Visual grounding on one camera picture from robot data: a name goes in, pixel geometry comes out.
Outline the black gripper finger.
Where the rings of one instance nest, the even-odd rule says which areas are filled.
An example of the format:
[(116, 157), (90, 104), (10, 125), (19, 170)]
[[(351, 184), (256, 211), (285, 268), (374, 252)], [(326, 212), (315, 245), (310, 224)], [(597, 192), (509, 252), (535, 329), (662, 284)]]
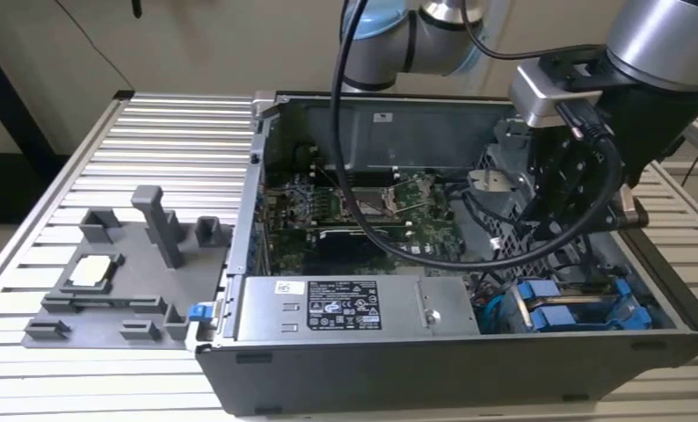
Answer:
[(611, 200), (601, 208), (595, 218), (586, 225), (582, 230), (583, 234), (594, 234), (602, 232), (617, 231), (619, 229), (619, 189), (613, 191)]
[(571, 227), (591, 208), (597, 183), (594, 150), (578, 141), (567, 127), (537, 129), (529, 151), (534, 198), (526, 219), (538, 224), (534, 238), (547, 241), (558, 229)]

